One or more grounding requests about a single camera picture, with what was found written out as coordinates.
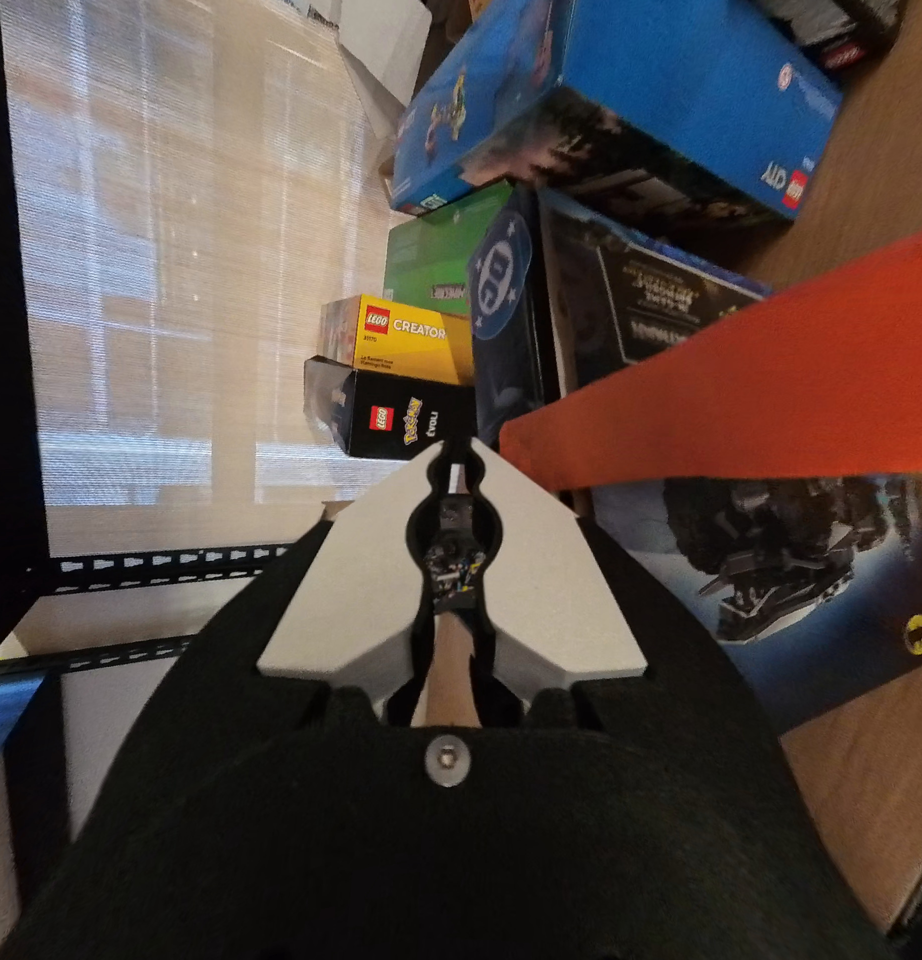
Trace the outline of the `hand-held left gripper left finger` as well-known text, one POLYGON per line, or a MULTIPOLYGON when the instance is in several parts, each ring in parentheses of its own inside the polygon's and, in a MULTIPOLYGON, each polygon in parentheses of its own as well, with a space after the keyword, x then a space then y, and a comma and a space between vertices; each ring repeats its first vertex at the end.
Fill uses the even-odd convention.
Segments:
POLYGON ((256 662, 278 679, 362 690, 391 723, 416 724, 428 666, 416 666, 412 636, 426 575, 408 526, 434 494, 437 441, 340 511, 256 662))

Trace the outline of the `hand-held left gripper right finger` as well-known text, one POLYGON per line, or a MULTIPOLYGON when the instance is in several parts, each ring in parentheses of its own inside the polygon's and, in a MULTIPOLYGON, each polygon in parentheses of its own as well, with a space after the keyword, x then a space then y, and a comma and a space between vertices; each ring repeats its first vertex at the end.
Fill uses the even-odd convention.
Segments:
POLYGON ((575 512, 479 439, 475 503, 492 522, 470 662, 481 721, 518 721, 544 690, 642 677, 647 659, 575 512))

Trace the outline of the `orange tape strip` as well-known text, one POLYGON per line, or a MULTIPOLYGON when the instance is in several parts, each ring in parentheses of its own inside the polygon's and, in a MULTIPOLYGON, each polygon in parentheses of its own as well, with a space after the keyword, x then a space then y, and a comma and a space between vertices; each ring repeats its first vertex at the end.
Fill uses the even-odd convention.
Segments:
POLYGON ((548 491, 922 474, 922 232, 506 423, 548 491))

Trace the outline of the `black box with blue emblem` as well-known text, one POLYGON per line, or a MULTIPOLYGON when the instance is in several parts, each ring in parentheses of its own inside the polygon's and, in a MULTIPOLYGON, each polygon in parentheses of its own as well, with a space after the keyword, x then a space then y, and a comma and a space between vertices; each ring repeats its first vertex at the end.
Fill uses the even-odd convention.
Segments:
POLYGON ((677 346, 771 293, 567 195, 516 186, 467 263, 477 436, 677 346))

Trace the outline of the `black box with car print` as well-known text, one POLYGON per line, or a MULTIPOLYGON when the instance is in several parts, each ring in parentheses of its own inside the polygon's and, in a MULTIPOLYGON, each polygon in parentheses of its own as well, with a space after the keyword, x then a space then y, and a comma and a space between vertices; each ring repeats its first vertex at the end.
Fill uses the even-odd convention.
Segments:
POLYGON ((423 553, 436 616, 473 609, 478 602, 485 550, 475 537, 475 502, 468 493, 445 496, 423 553))

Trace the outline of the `small black toy box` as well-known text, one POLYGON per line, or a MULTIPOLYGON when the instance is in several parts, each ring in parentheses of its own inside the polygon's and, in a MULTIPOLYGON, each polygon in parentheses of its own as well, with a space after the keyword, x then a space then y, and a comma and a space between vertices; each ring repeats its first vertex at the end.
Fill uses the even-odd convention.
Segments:
POLYGON ((347 456, 406 461, 477 433, 475 390, 357 369, 320 356, 303 364, 303 408, 347 456))

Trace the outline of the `large box with black vehicle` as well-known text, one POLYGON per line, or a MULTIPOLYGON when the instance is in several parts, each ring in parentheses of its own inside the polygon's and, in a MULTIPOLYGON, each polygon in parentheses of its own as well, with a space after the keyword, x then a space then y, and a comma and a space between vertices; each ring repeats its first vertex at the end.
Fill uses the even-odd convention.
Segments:
POLYGON ((922 666, 922 476, 667 478, 590 501, 780 734, 922 666))

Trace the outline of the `yellow toy box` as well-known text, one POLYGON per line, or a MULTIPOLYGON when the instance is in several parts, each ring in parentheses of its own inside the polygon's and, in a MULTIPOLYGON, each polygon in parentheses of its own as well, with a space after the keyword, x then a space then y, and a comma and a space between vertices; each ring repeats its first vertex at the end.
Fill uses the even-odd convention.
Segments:
POLYGON ((357 294, 322 307, 315 354, 357 371, 475 384, 470 321, 357 294))

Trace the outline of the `green toy box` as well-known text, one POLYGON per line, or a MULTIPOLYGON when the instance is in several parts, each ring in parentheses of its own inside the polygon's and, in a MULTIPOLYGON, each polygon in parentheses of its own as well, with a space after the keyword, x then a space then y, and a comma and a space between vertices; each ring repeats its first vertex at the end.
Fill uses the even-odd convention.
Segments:
POLYGON ((504 179, 392 228, 383 299, 469 318, 469 261, 514 191, 504 179))

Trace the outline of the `white window blind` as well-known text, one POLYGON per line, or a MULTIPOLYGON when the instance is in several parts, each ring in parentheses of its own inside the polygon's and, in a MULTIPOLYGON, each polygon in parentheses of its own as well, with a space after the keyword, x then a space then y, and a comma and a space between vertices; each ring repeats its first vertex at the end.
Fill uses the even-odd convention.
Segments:
POLYGON ((381 294, 374 138, 312 2, 0 2, 50 553, 286 543, 397 469, 304 412, 381 294))

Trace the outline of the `blue toy box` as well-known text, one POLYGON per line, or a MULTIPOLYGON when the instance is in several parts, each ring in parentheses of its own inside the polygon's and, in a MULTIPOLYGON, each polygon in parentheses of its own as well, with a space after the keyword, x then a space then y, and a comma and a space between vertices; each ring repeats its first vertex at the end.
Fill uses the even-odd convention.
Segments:
POLYGON ((402 115, 390 206, 508 180, 652 235, 791 223, 840 103, 750 2, 492 2, 402 115))

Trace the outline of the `white cardboard box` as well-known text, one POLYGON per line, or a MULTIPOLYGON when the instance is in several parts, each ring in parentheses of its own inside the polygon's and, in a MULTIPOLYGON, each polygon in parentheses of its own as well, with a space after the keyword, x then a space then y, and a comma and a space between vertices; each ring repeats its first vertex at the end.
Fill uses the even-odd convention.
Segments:
POLYGON ((432 14, 420 1, 342 1, 338 45, 380 141, 393 140, 414 96, 432 14))

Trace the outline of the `dark box with red logo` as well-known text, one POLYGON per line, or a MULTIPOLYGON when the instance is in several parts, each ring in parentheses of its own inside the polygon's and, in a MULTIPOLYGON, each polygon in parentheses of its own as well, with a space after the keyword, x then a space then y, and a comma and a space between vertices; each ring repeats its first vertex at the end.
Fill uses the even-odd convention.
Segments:
POLYGON ((907 1, 755 1, 816 66, 837 74, 894 46, 907 1))

